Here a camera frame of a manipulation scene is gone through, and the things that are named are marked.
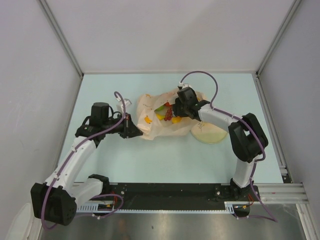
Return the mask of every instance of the light blue table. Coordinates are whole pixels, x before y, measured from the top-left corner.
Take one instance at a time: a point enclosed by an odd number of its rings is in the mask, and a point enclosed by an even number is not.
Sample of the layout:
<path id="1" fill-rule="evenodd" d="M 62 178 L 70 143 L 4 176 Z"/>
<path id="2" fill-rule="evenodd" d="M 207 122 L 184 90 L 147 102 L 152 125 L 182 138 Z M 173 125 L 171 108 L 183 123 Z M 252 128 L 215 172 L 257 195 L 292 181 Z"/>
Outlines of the light blue table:
<path id="1" fill-rule="evenodd" d="M 158 95 L 177 87 L 183 74 L 88 74 L 72 114 L 61 157 L 64 158 L 84 118 L 90 115 L 94 102 L 118 103 L 114 91 L 132 101 L 128 109 L 137 122 L 137 99 L 142 94 Z M 268 139 L 266 160 L 257 166 L 256 183 L 282 183 L 276 154 L 251 74 L 214 74 L 219 84 L 215 106 L 237 115 L 249 112 L 260 121 Z M 213 81 L 204 74 L 186 78 L 199 92 L 210 97 L 215 92 Z M 218 144 L 204 144 L 191 133 L 183 137 L 157 137 L 153 141 L 140 137 L 122 139 L 107 135 L 88 159 L 76 181 L 84 182 L 91 174 L 109 177 L 111 182 L 131 183 L 229 183 L 236 169 L 229 136 Z"/>

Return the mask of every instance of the green fruit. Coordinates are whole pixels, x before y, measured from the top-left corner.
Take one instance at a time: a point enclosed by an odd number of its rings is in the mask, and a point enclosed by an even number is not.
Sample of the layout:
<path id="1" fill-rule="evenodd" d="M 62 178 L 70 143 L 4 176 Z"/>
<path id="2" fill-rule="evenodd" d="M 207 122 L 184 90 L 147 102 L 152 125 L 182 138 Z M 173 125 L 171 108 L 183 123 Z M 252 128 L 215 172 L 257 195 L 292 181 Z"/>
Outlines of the green fruit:
<path id="1" fill-rule="evenodd" d="M 161 111 L 161 110 L 164 109 L 164 108 L 165 108 L 165 105 L 162 105 L 162 106 L 158 107 L 158 108 L 156 109 L 156 111 Z"/>

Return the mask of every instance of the paper bag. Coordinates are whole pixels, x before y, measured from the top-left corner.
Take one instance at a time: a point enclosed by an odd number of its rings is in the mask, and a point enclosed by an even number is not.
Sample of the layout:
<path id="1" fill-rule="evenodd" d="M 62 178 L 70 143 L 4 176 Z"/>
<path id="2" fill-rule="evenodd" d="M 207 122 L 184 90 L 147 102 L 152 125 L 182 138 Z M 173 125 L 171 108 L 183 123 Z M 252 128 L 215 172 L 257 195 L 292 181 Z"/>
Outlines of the paper bag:
<path id="1" fill-rule="evenodd" d="M 192 120 L 189 117 L 183 117 L 180 122 L 172 123 L 170 120 L 159 120 L 156 116 L 158 112 L 155 110 L 165 103 L 175 104 L 178 90 L 176 88 L 157 96 L 143 94 L 139 97 L 136 109 L 137 127 L 143 132 L 143 136 L 141 136 L 143 139 L 153 140 L 158 136 L 184 136 L 198 123 L 197 120 Z M 195 93 L 199 101 L 205 98 L 203 93 Z"/>

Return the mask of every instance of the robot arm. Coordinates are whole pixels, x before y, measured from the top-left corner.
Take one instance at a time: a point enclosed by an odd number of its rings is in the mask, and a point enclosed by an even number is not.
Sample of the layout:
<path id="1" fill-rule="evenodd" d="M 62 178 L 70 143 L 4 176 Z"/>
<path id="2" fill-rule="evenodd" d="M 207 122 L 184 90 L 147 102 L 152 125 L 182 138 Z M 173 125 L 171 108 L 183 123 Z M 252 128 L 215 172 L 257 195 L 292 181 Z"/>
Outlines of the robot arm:
<path id="1" fill-rule="evenodd" d="M 178 98 L 175 99 L 175 104 L 172 107 L 175 116 L 190 117 L 211 123 L 229 133 L 233 152 L 238 158 L 235 174 L 230 184 L 236 185 L 239 189 L 247 188 L 254 160 L 261 154 L 261 149 L 255 138 L 251 133 L 246 134 L 248 129 L 240 121 L 217 110 L 212 110 L 209 101 L 198 101 L 195 91 L 189 85 L 182 87 L 177 94 Z M 265 148 L 268 145 L 268 139 L 256 116 L 248 113 L 242 117 L 242 120 L 254 130 Z"/>
<path id="2" fill-rule="evenodd" d="M 124 120 L 115 128 L 85 141 L 80 147 L 76 148 L 86 138 L 109 129 L 121 120 L 122 116 L 120 114 L 115 118 L 114 114 L 109 116 L 109 109 L 110 107 L 107 103 L 94 103 L 91 108 L 91 115 L 86 117 L 83 124 L 77 129 L 76 138 L 69 153 L 66 155 L 66 159 L 58 165 L 43 184 L 35 183 L 33 185 L 31 199 L 36 218 L 41 218 L 45 195 L 52 183 L 54 184 L 46 201 L 44 219 L 65 226 L 73 220 L 79 206 L 94 196 L 110 192 L 109 179 L 97 174 L 89 176 L 84 183 L 73 187 L 74 181 L 84 163 L 97 149 L 106 134 L 118 133 L 124 139 L 142 135 L 142 132 L 132 122 L 131 115 L 126 113 Z"/>

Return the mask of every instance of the white wall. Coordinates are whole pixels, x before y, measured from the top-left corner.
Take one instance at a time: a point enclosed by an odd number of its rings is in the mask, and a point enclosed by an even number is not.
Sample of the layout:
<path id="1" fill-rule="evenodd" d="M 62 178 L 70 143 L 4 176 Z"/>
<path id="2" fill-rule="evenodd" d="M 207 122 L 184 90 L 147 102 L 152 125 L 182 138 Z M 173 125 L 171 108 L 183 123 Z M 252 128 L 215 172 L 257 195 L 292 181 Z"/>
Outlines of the white wall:
<path id="1" fill-rule="evenodd" d="M 320 4 L 305 0 L 261 75 L 290 172 L 320 223 Z"/>
<path id="2" fill-rule="evenodd" d="M 80 78 L 36 0 L 0 7 L 0 239 L 57 161 Z"/>
<path id="3" fill-rule="evenodd" d="M 84 73 L 255 71 L 293 0 L 47 0 Z"/>

